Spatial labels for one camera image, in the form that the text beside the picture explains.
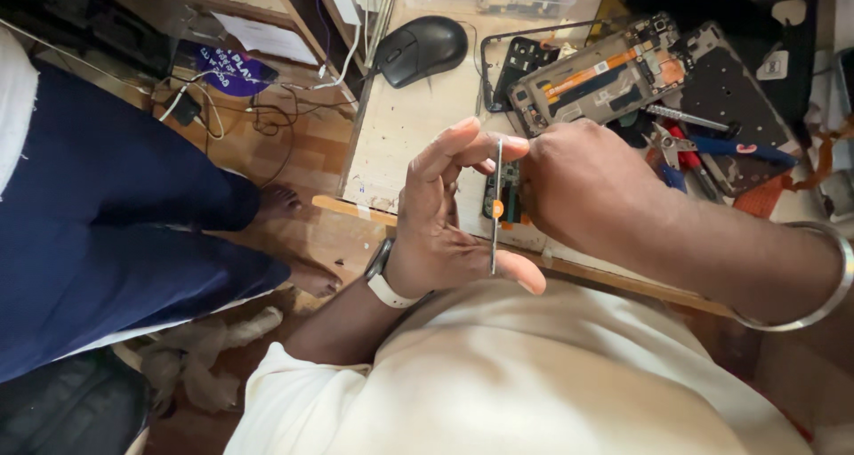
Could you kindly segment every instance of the power adapter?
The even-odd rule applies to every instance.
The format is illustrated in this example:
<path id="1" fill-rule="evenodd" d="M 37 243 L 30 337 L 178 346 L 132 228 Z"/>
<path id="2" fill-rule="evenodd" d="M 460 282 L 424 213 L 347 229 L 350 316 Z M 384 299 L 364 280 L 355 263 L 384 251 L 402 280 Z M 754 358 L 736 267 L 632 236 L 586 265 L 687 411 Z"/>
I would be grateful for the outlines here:
<path id="1" fill-rule="evenodd" d="M 201 105 L 199 105 L 196 100 L 193 100 L 193 97 L 186 93 L 181 93 L 181 90 L 176 90 L 172 93 L 172 96 L 169 97 L 169 100 L 165 101 L 164 106 L 172 106 L 172 103 L 175 102 L 176 96 L 180 96 L 181 98 L 178 99 L 177 104 L 169 114 L 172 115 L 172 117 L 175 118 L 182 127 L 185 127 L 193 122 L 193 118 L 199 116 L 199 113 L 201 113 Z"/>

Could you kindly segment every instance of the white sleeve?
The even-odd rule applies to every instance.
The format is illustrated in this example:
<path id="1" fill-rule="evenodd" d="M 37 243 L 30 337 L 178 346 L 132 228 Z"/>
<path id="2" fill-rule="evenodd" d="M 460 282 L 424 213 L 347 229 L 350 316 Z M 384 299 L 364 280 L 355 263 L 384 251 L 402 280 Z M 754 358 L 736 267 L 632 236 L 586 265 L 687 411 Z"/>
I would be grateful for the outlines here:
<path id="1" fill-rule="evenodd" d="M 272 343 L 246 382 L 246 408 L 225 455 L 322 453 L 370 368 L 297 360 Z"/>

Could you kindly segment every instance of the bare foot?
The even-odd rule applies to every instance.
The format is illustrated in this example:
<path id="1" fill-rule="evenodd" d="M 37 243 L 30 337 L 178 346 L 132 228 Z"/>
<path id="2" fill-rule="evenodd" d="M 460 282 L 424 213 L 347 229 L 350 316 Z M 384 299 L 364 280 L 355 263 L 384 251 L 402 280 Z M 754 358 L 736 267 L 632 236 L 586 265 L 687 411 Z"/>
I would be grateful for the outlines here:
<path id="1" fill-rule="evenodd" d="M 290 265 L 288 282 L 317 298 L 335 294 L 342 285 L 341 279 L 334 273 L 295 260 L 289 261 L 288 264 Z"/>
<path id="2" fill-rule="evenodd" d="M 262 203 L 253 221 L 290 217 L 300 209 L 302 202 L 294 190 L 282 185 L 270 185 L 262 188 Z"/>

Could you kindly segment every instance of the computer mouse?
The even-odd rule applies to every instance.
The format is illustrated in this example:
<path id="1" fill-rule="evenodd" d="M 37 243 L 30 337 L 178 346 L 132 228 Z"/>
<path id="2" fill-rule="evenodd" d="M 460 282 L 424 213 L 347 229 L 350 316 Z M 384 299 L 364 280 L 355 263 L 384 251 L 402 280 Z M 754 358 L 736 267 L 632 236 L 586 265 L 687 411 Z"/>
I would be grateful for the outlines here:
<path id="1" fill-rule="evenodd" d="M 456 68 L 468 50 L 469 37 L 460 24 L 444 16 L 422 16 L 380 40 L 374 60 L 389 84 L 402 89 Z"/>

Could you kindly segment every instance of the fingernail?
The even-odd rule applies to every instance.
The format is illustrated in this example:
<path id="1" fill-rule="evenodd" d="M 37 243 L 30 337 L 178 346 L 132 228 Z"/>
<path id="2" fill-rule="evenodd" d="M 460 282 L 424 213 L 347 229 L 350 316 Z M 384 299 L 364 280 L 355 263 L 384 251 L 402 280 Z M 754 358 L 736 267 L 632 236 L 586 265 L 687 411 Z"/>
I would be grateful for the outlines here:
<path id="1" fill-rule="evenodd" d="M 522 285 L 522 288 L 524 288 L 525 290 L 528 290 L 528 292 L 529 292 L 529 293 L 531 293 L 531 294 L 533 294 L 533 293 L 534 293 L 534 289 L 533 289 L 533 288 L 531 288 L 530 286 L 528 286 L 528 284 L 527 284 L 527 283 L 525 283 L 525 282 L 523 282 L 523 281 L 521 281 L 521 280 L 517 280 L 517 281 L 516 281 L 516 283 L 518 283 L 519 285 Z"/>
<path id="2" fill-rule="evenodd" d="M 464 128 L 468 127 L 469 125 L 471 125 L 473 122 L 475 122 L 476 119 L 477 119 L 477 117 L 465 118 L 464 120 L 460 120 L 459 122 L 456 122 L 453 125 L 451 125 L 451 129 L 464 129 Z"/>
<path id="3" fill-rule="evenodd" d="M 525 138 L 519 138 L 518 136 L 508 136 L 505 143 L 507 143 L 507 145 L 516 146 L 517 148 L 528 147 L 528 141 Z"/>

